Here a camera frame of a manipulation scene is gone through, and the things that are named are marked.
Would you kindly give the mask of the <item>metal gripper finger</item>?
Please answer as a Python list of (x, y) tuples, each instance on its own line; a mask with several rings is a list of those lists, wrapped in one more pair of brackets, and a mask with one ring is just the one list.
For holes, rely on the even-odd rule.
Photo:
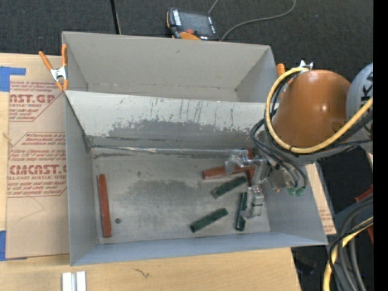
[(264, 205), (264, 194), (259, 187), (248, 187), (242, 199), (241, 216), (251, 219), (260, 216)]
[(235, 167), (244, 168), (248, 166), (262, 165), (267, 160), (265, 158), (257, 157), (250, 149), (231, 150), (229, 157), (224, 163), (226, 170), (234, 170)]

